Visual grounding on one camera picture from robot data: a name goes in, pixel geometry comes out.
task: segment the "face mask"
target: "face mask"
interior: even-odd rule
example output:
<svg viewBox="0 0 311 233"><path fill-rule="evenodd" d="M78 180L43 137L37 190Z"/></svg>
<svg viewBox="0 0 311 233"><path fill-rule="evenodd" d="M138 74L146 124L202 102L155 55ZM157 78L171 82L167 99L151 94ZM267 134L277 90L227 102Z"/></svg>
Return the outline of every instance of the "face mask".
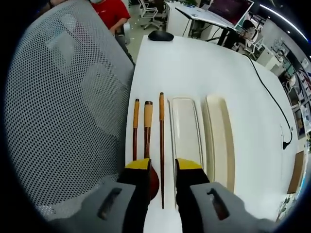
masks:
<svg viewBox="0 0 311 233"><path fill-rule="evenodd" d="M102 0L90 0L91 1L91 3L99 3L99 2L101 2Z"/></svg>

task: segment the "red shirt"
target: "red shirt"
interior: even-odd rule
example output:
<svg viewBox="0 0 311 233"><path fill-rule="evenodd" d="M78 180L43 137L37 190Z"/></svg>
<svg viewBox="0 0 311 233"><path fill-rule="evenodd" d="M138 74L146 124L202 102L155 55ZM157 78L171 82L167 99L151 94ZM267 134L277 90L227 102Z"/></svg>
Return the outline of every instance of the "red shirt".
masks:
<svg viewBox="0 0 311 233"><path fill-rule="evenodd" d="M121 0L105 0L100 3L92 3L92 5L108 29L120 19L130 18L130 14Z"/></svg>

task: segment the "computer mouse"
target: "computer mouse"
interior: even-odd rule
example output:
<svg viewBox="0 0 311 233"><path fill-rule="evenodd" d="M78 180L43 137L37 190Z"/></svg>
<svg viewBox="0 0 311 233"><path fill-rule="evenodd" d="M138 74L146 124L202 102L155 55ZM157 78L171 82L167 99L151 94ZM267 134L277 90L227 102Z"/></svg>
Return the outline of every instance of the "computer mouse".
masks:
<svg viewBox="0 0 311 233"><path fill-rule="evenodd" d="M153 41L171 41L174 39L174 36L163 31L153 31L148 35L148 38Z"/></svg>

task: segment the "gray mesh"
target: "gray mesh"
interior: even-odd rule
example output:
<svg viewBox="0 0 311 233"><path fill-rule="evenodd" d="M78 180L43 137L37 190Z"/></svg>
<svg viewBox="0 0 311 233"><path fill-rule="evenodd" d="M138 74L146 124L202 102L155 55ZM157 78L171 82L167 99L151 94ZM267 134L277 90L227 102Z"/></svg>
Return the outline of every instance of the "gray mesh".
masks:
<svg viewBox="0 0 311 233"><path fill-rule="evenodd" d="M11 63L5 95L9 153L48 220L69 217L124 166L134 67L86 0L38 18Z"/></svg>

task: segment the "man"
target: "man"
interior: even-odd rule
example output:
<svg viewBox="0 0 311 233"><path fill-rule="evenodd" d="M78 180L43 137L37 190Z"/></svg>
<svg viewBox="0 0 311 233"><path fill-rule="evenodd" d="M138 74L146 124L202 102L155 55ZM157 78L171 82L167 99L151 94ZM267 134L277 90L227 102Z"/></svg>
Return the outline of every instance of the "man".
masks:
<svg viewBox="0 0 311 233"><path fill-rule="evenodd" d="M92 6L102 19L106 27L111 31L121 48L134 64L132 56L127 50L124 41L116 35L121 26L131 17L121 0L91 0Z"/></svg>

